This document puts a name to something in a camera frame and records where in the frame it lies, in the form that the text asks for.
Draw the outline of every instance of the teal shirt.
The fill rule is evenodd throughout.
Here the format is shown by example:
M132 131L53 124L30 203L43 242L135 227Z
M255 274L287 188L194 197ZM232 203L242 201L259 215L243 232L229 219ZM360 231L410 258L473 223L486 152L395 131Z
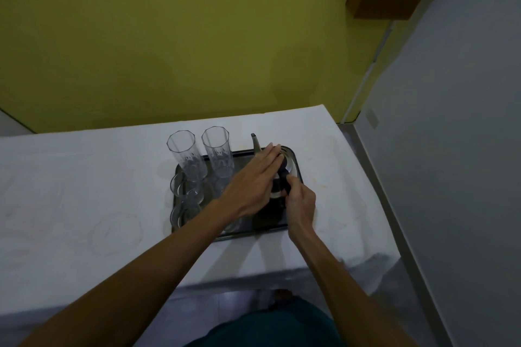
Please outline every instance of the teal shirt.
M268 310L221 324L186 347L208 346L344 346L335 323L301 298L277 302Z

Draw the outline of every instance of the white tablecloth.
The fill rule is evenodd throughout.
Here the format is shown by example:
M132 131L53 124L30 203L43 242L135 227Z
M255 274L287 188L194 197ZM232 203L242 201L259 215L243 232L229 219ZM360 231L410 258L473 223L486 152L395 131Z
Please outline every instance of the white tablecloth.
M399 258L380 202L323 106L0 139L0 314L66 305L170 233L170 134L226 127L232 150L296 153L315 230L366 291ZM287 232L215 242L175 294L313 285Z

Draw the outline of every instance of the green wall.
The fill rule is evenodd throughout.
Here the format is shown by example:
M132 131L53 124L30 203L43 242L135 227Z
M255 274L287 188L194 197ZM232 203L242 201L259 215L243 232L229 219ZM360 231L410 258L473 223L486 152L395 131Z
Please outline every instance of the green wall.
M0 107L38 133L321 103L340 121L387 26L344 2L0 0Z

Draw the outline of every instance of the tray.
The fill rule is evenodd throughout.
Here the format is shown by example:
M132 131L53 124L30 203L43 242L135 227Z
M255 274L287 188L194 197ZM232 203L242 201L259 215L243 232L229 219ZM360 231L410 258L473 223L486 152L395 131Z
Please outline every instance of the tray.
M290 147L282 146L281 150L291 159L293 162L292 170L290 174L298 177L302 181L302 175L298 168L298 162L296 160L295 153ZM254 153L252 150L233 151L233 162L235 166L234 173L241 170L250 160L253 158ZM201 208L205 208L213 199L218 197L215 190L217 182L222 182L222 179L218 181L217 176L214 175L212 166L208 155L203 156L203 160L208 167L208 175L203 180L204 188L204 200L200 204ZM181 171L181 166L177 165L176 173ZM173 206L177 204L178 198L174 195ZM172 232L184 225L182 219L177 219L174 222L175 226L172 226ZM252 236L259 233L277 232L279 230L287 229L288 222L286 219L285 199L275 198L270 199L269 203L264 206L257 214L252 216L245 216L229 225L215 240L226 240L245 236Z

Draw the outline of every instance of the gray wall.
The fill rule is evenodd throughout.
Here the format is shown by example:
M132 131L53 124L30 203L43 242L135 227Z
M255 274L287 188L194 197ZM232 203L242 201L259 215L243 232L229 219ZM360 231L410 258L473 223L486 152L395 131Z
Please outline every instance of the gray wall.
M521 0L433 0L355 124L459 346L521 345L519 25Z
M22 134L31 134L32 132L26 127L20 125L7 114L0 111L0 137L1 136L21 136Z

